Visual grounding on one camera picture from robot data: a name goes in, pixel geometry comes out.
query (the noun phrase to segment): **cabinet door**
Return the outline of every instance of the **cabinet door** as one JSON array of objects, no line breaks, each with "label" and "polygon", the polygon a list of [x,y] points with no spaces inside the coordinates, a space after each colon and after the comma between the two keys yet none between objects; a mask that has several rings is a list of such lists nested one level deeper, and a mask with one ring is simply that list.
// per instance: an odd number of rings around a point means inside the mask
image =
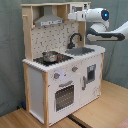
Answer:
[{"label": "cabinet door", "polygon": [[80,87],[80,106],[99,96],[102,54],[83,60]]},{"label": "cabinet door", "polygon": [[79,108],[79,85],[79,73],[51,84],[49,87],[49,123],[54,124]]}]

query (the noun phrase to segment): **oven door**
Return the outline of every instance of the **oven door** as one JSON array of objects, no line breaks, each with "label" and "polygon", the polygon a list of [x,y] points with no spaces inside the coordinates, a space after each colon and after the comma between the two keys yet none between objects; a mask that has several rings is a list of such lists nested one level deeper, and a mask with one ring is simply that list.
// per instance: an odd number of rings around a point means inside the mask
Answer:
[{"label": "oven door", "polygon": [[80,74],[49,87],[49,123],[56,123],[79,108]]}]

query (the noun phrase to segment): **oven window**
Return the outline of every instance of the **oven window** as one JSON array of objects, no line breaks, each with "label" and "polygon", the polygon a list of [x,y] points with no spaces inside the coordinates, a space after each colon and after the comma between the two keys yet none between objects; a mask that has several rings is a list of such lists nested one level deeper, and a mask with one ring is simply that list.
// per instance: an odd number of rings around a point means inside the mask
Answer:
[{"label": "oven window", "polygon": [[55,94],[56,111],[59,111],[74,102],[74,85],[59,90]]}]

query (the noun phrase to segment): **wooden table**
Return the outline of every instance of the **wooden table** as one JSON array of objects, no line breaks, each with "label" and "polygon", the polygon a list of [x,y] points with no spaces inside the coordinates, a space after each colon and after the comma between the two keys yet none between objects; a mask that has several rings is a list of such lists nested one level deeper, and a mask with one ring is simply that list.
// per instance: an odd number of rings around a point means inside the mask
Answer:
[{"label": "wooden table", "polygon": [[87,128],[115,128],[128,118],[128,89],[103,80],[101,92],[71,117]]},{"label": "wooden table", "polygon": [[[0,118],[0,128],[44,128],[31,114],[23,109],[14,111]],[[64,118],[50,128],[81,128],[69,118]]]}]

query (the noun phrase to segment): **knob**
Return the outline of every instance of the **knob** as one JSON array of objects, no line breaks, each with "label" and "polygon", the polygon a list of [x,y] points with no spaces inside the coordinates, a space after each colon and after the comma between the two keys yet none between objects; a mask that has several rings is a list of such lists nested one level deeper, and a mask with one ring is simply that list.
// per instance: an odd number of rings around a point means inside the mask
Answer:
[{"label": "knob", "polygon": [[55,78],[55,79],[58,79],[59,76],[60,76],[60,74],[58,74],[58,73],[55,73],[55,74],[54,74],[54,78]]},{"label": "knob", "polygon": [[73,71],[73,72],[76,72],[76,70],[78,70],[77,67],[73,67],[73,68],[72,68],[72,71]]}]

